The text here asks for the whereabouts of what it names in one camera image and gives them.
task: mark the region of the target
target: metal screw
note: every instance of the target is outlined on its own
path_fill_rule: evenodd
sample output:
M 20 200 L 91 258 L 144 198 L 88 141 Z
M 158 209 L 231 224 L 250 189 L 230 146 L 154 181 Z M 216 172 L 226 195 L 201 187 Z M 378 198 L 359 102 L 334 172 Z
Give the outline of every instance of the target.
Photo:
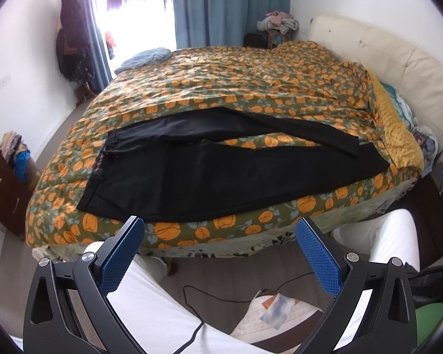
M 82 261 L 85 261 L 85 262 L 91 261 L 91 260 L 93 260 L 93 257 L 95 257 L 95 254 L 92 252 L 84 253 L 82 255 Z
M 394 257 L 392 258 L 392 264 L 395 266 L 402 266 L 402 261 L 400 260 L 400 258 Z
M 41 258 L 40 261 L 38 262 L 38 265 L 40 265 L 41 267 L 46 266 L 49 263 L 49 258 Z
M 356 253 L 348 253 L 346 255 L 346 258 L 348 259 L 348 261 L 351 261 L 351 262 L 358 262 L 359 261 L 359 255 L 357 255 Z

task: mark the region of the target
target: green fabric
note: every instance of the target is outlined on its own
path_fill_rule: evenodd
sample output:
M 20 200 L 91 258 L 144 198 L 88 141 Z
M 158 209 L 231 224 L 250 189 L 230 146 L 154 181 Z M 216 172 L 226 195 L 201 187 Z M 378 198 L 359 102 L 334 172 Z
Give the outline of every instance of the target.
M 417 345 L 420 346 L 443 317 L 443 303 L 422 306 L 415 311 L 415 316 L 417 317 Z

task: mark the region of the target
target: blue leaf print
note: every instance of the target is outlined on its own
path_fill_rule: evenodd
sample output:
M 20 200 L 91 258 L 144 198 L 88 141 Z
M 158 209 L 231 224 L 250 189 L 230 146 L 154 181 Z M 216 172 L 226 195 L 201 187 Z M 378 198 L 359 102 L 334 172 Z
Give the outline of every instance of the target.
M 153 245 L 158 241 L 158 238 L 155 235 L 149 235 L 147 236 L 148 242 Z

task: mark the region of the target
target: pink cloth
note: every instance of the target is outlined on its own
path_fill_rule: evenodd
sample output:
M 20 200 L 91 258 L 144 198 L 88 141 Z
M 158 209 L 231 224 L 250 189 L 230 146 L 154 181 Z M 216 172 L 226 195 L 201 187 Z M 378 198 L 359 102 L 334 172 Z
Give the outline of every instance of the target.
M 266 14 L 266 17 L 269 18 L 269 21 L 274 25 L 280 26 L 283 18 L 294 18 L 291 14 L 274 11 Z

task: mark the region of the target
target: floral bedspread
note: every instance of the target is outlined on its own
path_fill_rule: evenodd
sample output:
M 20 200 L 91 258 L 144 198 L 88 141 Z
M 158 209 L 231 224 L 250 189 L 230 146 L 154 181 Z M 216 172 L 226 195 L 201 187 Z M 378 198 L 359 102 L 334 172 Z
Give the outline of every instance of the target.
M 34 248 L 88 244 L 116 234 L 120 222 L 76 210 L 107 132 L 169 113 L 213 106 L 329 124 L 357 135 L 361 142 L 373 142 L 390 168 L 330 193 L 243 214 L 189 223 L 146 223 L 143 248 L 174 256 L 180 247 L 215 243 L 223 255 L 245 253 L 236 247 L 231 251 L 230 240 L 267 232 L 275 238 L 276 229 L 300 217 L 354 206 L 419 174 L 417 168 L 398 169 L 393 164 L 383 141 L 384 129 L 377 118 L 374 122 L 377 105 L 371 76 L 360 64 L 338 63 L 325 48 L 309 41 L 289 42 L 273 50 L 184 49 L 158 65 L 121 73 L 91 103 L 62 141 L 31 198 L 27 243 Z M 284 133 L 224 142 L 242 148 L 314 145 Z

